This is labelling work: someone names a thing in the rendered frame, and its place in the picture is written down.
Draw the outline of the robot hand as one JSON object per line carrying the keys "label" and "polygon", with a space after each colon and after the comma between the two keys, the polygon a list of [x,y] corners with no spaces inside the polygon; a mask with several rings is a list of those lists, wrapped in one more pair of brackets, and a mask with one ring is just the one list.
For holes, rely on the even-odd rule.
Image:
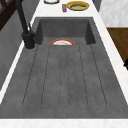
{"label": "robot hand", "polygon": [[123,66],[128,70],[128,58],[124,61]]}

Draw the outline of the dark grey sink with drainboard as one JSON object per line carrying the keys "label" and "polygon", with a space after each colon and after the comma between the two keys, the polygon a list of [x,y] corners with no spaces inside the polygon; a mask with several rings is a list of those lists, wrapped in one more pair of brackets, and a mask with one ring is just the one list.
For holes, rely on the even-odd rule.
{"label": "dark grey sink with drainboard", "polygon": [[[49,45],[68,39],[75,45]],[[91,18],[40,18],[36,48],[0,104],[0,118],[115,118],[125,101]]]}

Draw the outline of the red rimmed white plate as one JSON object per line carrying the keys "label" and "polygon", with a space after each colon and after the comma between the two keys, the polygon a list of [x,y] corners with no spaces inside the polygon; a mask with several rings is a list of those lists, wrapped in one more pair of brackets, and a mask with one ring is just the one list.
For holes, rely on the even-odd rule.
{"label": "red rimmed white plate", "polygon": [[56,39],[49,45],[75,45],[75,43],[68,39]]}

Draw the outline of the yellow bowl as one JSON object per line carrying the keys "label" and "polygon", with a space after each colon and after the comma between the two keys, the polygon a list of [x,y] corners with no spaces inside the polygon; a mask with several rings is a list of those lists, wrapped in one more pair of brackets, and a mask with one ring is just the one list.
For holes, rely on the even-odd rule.
{"label": "yellow bowl", "polygon": [[89,8],[89,4],[84,1],[70,1],[66,7],[73,11],[83,11]]}

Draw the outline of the small red and grey can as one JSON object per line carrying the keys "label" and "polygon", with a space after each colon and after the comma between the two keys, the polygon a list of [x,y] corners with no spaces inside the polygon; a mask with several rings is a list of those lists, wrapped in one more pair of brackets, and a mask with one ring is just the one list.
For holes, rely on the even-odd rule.
{"label": "small red and grey can", "polygon": [[66,6],[66,4],[62,4],[62,11],[63,12],[67,12],[67,6]]}

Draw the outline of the black rimmed white plate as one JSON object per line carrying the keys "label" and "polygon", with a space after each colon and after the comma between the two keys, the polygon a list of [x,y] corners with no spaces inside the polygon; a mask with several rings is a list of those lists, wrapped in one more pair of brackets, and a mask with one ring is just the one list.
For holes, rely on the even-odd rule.
{"label": "black rimmed white plate", "polygon": [[45,4],[58,4],[60,0],[44,0]]}

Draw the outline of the black tap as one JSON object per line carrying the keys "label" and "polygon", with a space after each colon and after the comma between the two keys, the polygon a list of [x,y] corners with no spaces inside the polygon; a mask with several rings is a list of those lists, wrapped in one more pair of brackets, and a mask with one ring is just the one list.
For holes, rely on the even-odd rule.
{"label": "black tap", "polygon": [[22,0],[16,0],[16,8],[23,28],[22,38],[24,41],[25,48],[27,50],[31,50],[35,47],[34,44],[35,33],[31,30],[31,25],[26,23],[26,19],[22,9]]}

